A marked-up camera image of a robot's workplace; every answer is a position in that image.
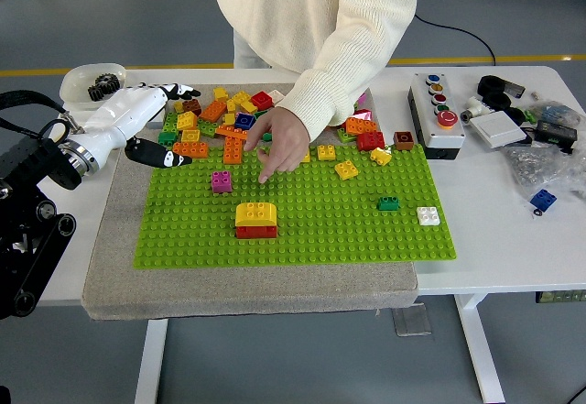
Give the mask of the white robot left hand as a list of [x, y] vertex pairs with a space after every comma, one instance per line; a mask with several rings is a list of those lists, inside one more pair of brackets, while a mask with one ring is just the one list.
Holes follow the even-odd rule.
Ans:
[[200, 95], [198, 90], [180, 83], [119, 90], [87, 120], [83, 133], [68, 137], [64, 147], [81, 154], [92, 174], [105, 165], [111, 151], [125, 147], [169, 100], [189, 100]]

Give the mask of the person's left hand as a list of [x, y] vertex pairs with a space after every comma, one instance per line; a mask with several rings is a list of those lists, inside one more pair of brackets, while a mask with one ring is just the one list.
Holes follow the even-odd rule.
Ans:
[[266, 153], [257, 150], [263, 164], [258, 182], [264, 184], [276, 172], [294, 171], [305, 158], [309, 148], [309, 134], [303, 123], [289, 110], [275, 107], [261, 115], [248, 131], [244, 151], [256, 148], [264, 133], [272, 134], [272, 146]]

